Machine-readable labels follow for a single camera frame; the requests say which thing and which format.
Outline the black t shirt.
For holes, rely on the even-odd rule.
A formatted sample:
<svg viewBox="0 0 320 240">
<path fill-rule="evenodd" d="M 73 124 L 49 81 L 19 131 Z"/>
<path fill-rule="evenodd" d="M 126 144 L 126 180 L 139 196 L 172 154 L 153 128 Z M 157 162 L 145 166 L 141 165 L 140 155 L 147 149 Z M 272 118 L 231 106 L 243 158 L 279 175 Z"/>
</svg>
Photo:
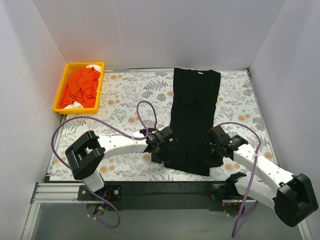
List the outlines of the black t shirt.
<svg viewBox="0 0 320 240">
<path fill-rule="evenodd" d="M 169 150 L 166 168 L 209 176 L 204 163 L 207 131 L 214 125 L 221 74 L 214 70 L 175 68 L 169 127 L 178 140 Z"/>
</svg>

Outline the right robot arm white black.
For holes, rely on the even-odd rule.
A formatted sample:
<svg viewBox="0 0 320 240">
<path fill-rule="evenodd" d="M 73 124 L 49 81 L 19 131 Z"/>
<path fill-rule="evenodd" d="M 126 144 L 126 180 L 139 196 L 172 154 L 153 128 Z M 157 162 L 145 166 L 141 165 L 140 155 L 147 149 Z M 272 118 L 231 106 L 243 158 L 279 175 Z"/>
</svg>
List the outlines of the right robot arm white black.
<svg viewBox="0 0 320 240">
<path fill-rule="evenodd" d="M 289 227 L 295 227 L 319 209 L 312 182 L 305 174 L 295 175 L 280 168 L 258 155 L 243 137 L 230 137 L 221 126 L 212 127 L 207 135 L 205 163 L 220 167 L 224 158 L 230 158 L 251 170 L 231 174 L 220 191 L 222 196 L 237 199 L 242 195 L 256 200 L 273 209 Z"/>
</svg>

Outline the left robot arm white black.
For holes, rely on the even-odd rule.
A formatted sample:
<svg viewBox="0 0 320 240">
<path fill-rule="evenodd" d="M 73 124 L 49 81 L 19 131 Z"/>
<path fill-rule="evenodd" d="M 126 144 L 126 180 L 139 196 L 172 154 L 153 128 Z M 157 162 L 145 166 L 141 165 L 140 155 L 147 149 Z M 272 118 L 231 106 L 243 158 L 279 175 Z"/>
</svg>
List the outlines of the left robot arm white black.
<svg viewBox="0 0 320 240">
<path fill-rule="evenodd" d="M 168 162 L 170 149 L 179 141 L 170 127 L 148 128 L 124 135 L 103 136 L 87 131 L 65 151 L 73 178 L 89 188 L 95 200 L 106 196 L 103 177 L 98 166 L 103 159 L 131 153 L 150 153 L 158 162 Z"/>
</svg>

